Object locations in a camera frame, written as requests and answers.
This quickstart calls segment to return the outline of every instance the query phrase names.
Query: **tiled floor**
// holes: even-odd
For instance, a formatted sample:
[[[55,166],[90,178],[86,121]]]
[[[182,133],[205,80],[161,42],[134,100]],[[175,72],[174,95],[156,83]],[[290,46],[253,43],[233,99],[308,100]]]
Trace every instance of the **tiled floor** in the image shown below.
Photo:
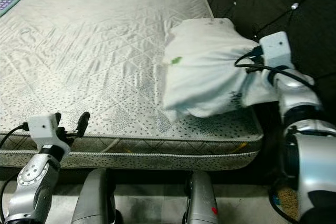
[[[221,224],[286,224],[268,203],[267,187],[247,185],[215,185]],[[4,208],[15,183],[4,195]],[[70,223],[81,185],[57,186],[46,223]],[[117,185],[117,209],[125,224],[181,223],[186,207],[182,185]]]

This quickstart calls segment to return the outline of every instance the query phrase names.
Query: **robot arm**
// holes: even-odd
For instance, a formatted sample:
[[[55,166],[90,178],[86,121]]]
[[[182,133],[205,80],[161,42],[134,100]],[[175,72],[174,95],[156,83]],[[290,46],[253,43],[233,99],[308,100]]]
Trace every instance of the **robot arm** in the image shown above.
[[[260,43],[264,52],[279,45],[289,48],[283,32],[264,37]],[[285,71],[313,84],[312,78],[291,64],[285,66]],[[336,127],[325,121],[319,98],[306,85],[280,73],[264,76],[279,100],[286,141],[283,168],[298,191],[300,223],[336,223]]]
[[[70,152],[69,137],[83,136],[90,114],[85,112],[74,131],[58,127],[59,115],[33,116],[28,120],[31,138],[39,153],[20,171],[17,188],[9,202],[6,224],[45,223],[61,159]]]

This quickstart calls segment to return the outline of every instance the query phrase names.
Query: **dark padded headboard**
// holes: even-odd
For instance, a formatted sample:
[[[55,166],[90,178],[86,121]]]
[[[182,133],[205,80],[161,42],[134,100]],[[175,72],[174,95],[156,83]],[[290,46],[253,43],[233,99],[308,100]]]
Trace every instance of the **dark padded headboard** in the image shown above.
[[[215,17],[230,18],[246,38],[258,41],[286,31],[292,61],[315,79],[323,105],[336,121],[336,0],[208,1]]]

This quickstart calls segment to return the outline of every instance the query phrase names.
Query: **green stain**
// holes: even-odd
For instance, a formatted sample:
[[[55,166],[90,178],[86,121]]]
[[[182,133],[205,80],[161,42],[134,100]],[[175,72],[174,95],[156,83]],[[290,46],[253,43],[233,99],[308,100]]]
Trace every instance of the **green stain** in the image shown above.
[[[172,60],[172,64],[178,64],[181,61],[182,57],[176,57]]]

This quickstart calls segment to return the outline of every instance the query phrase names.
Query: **pillow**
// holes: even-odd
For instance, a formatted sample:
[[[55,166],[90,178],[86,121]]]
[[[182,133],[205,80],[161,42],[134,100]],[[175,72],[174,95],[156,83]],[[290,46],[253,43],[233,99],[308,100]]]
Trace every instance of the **pillow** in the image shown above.
[[[187,115],[205,118],[252,104],[276,101],[261,72],[247,74],[234,62],[258,46],[227,19],[187,19],[166,36],[163,111],[174,122]],[[241,63],[253,63],[244,59]]]

